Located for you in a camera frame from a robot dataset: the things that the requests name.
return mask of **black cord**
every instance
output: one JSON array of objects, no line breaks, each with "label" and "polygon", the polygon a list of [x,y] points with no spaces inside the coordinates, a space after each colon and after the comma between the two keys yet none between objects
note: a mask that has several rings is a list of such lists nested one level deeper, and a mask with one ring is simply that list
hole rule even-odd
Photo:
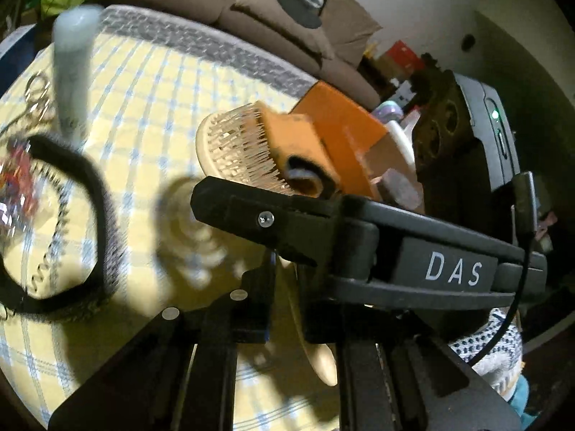
[{"label": "black cord", "polygon": [[468,361],[470,366],[475,366],[479,363],[485,355],[487,355],[493,347],[497,345],[497,343],[501,340],[507,329],[511,325],[513,318],[515,317],[515,313],[517,312],[517,308],[519,307],[519,303],[521,301],[521,296],[523,295],[523,289],[525,288],[525,281],[527,280],[527,272],[529,271],[529,261],[531,259],[531,246],[533,244],[533,239],[529,240],[527,245],[525,245],[525,256],[523,259],[523,269],[521,270],[521,277],[519,278],[519,283],[517,284],[517,291],[515,292],[515,296],[513,298],[513,302],[507,311],[507,316],[503,320],[501,326],[495,333],[495,335],[491,338],[489,342],[483,347],[473,358]]}]

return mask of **yellow tablecloth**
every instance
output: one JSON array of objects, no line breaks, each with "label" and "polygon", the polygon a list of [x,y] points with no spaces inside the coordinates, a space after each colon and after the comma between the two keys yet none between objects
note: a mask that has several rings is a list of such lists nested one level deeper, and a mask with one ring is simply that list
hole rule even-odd
[{"label": "yellow tablecloth", "polygon": [[[0,322],[0,367],[44,424],[163,308],[205,306],[238,285],[228,277],[197,289],[184,275],[166,270],[155,256],[154,206],[159,191],[174,179],[201,176],[194,138],[206,115],[258,99],[280,111],[297,102],[233,68],[141,40],[101,34],[93,63],[93,126],[84,151],[100,167],[114,198],[128,264],[110,304],[87,321],[42,324],[17,315]],[[24,85],[38,70],[51,73],[50,49],[0,100],[2,122],[23,110]],[[89,205],[80,189],[73,188],[70,196],[60,287],[85,273],[94,259]],[[31,275],[50,241],[53,220],[7,256],[14,277],[26,281]],[[234,429],[331,430],[337,427],[337,389],[321,383],[309,366],[280,282],[276,298],[270,343],[240,348]]]}]

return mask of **black device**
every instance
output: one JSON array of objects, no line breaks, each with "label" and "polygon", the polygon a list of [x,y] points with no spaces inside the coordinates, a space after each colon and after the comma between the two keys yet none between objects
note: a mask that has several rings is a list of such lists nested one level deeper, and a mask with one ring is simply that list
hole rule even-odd
[{"label": "black device", "polygon": [[514,242],[514,201],[505,185],[520,168],[496,90],[449,70],[414,76],[426,103],[413,129],[426,214]]},{"label": "black device", "polygon": [[278,0],[282,9],[299,25],[307,29],[321,27],[319,11],[305,0]]},{"label": "black device", "polygon": [[[542,255],[529,263],[520,247],[358,196],[323,201],[207,177],[191,204],[198,220],[268,247],[262,266],[207,309],[164,310],[48,430],[231,430],[236,343],[268,337],[274,251],[297,263],[306,339],[336,344],[341,429],[520,429],[502,397],[405,310],[508,306],[521,283],[536,296]],[[528,221],[532,188],[519,204]]]}]

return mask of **white container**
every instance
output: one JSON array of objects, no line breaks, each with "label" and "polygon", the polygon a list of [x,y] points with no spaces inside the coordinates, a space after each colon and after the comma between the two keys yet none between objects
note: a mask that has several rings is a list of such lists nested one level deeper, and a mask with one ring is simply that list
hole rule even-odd
[{"label": "white container", "polygon": [[395,120],[399,123],[403,118],[403,110],[392,100],[386,100],[386,102],[380,104],[379,107],[372,112],[372,116],[377,118],[380,123],[383,123],[384,125],[391,120]]},{"label": "white container", "polygon": [[90,133],[88,89],[101,12],[100,6],[78,6],[58,16],[52,30],[58,127],[62,138],[76,147]]}]

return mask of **plaid tablecloth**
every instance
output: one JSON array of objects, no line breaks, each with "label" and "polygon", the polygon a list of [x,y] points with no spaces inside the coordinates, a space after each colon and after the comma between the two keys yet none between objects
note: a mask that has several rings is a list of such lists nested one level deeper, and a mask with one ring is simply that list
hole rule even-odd
[{"label": "plaid tablecloth", "polygon": [[[105,16],[93,59],[93,126],[84,151],[114,197],[128,243],[127,266],[110,304],[87,321],[42,324],[17,315],[0,322],[0,367],[44,424],[163,308],[205,306],[237,286],[231,277],[195,288],[185,274],[163,267],[155,253],[159,191],[180,176],[201,176],[194,147],[198,123],[257,99],[288,111],[313,84],[285,62],[200,24],[130,8],[110,8]],[[158,31],[162,24],[170,26],[167,32]],[[163,40],[154,39],[158,34],[165,34]],[[2,120],[24,108],[22,93],[32,73],[51,73],[51,53],[41,54],[2,97]],[[68,183],[66,189],[69,243],[59,277],[44,289],[72,283],[94,261],[90,206],[81,188]],[[15,278],[29,280],[53,229],[51,216],[12,248],[6,265]],[[281,285],[271,341],[240,349],[236,381],[238,431],[337,427],[337,389],[321,383],[309,366]]]}]

